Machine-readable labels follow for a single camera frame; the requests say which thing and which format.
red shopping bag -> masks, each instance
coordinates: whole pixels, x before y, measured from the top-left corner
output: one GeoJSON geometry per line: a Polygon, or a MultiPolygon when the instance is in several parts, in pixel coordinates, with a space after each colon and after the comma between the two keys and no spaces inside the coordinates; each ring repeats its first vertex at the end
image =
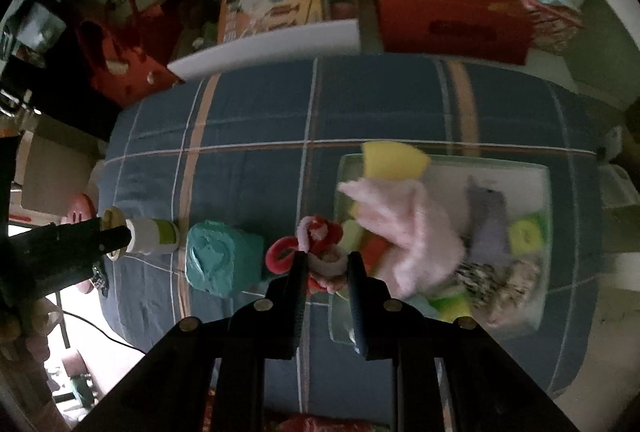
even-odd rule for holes
{"type": "Polygon", "coordinates": [[[177,40],[179,20],[165,18],[155,4],[140,12],[127,0],[131,17],[123,26],[108,20],[85,19],[76,29],[79,45],[91,69],[91,86],[121,107],[180,82],[166,64],[177,40]]]}

orange stripe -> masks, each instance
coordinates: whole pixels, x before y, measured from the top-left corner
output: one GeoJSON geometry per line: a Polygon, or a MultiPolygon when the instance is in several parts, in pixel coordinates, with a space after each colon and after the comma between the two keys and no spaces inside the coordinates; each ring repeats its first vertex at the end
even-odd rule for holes
{"type": "MultiPolygon", "coordinates": [[[[471,80],[466,73],[465,65],[457,60],[447,62],[453,81],[456,97],[458,98],[458,112],[460,112],[460,139],[463,143],[479,143],[480,128],[478,112],[476,112],[476,98],[471,87],[471,80]]],[[[465,145],[463,156],[480,157],[480,147],[465,145]]]]}
{"type": "MultiPolygon", "coordinates": [[[[207,126],[207,116],[213,101],[213,94],[218,85],[219,74],[211,76],[202,94],[200,108],[191,132],[190,147],[199,147],[202,144],[202,136],[207,126]]],[[[193,190],[193,177],[198,163],[198,152],[189,152],[184,164],[182,174],[182,186],[180,187],[180,204],[178,207],[178,228],[180,230],[180,248],[178,249],[178,270],[186,270],[187,262],[187,233],[189,232],[189,214],[191,211],[191,192],[193,190]]],[[[191,315],[191,301],[189,300],[189,284],[184,274],[178,275],[178,302],[182,318],[191,315]]]]}

yellow sponge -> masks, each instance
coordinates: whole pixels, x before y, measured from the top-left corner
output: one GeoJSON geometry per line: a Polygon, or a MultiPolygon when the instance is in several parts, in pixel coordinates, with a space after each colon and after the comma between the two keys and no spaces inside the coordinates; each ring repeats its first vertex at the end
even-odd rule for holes
{"type": "Polygon", "coordinates": [[[418,179],[431,162],[424,152],[397,141],[364,143],[362,153],[364,176],[368,179],[418,179]]]}

gray cloth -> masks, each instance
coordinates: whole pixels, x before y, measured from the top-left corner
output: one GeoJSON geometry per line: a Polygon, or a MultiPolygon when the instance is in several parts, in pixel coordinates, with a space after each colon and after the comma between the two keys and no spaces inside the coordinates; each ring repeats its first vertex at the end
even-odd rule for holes
{"type": "Polygon", "coordinates": [[[469,177],[466,197],[471,219],[468,261],[506,266],[511,262],[511,250],[504,194],[479,187],[473,177],[469,177]]]}
{"type": "MultiPolygon", "coordinates": [[[[588,121],[574,95],[558,86],[484,65],[464,69],[481,156],[539,163],[550,171],[551,292],[540,329],[502,345],[553,393],[571,383],[582,364],[597,295],[600,198],[588,121]]],[[[358,153],[363,139],[462,153],[467,146],[456,142],[463,114],[453,82],[446,62],[408,54],[236,70],[220,77],[202,142],[188,152],[206,81],[187,82],[122,112],[100,183],[100,210],[117,205],[128,217],[176,219],[184,165],[198,152],[190,224],[222,221],[270,245],[292,235],[300,216],[332,216],[340,158],[358,153]]],[[[106,272],[106,320],[148,350],[180,318],[177,256],[126,256],[109,262],[106,272]]],[[[192,290],[191,309],[205,321],[227,317],[265,286],[229,299],[192,290]]],[[[326,297],[309,302],[299,361],[266,366],[266,404],[388,422],[390,362],[364,362],[353,348],[332,342],[326,297]]]]}

teal towel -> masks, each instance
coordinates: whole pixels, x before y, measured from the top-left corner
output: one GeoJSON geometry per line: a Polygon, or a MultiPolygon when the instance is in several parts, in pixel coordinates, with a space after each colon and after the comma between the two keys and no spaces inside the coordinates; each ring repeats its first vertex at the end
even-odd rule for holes
{"type": "Polygon", "coordinates": [[[230,297],[260,282],[263,252],[259,235],[223,222],[201,222],[187,234],[187,281],[197,290],[230,297]]]}

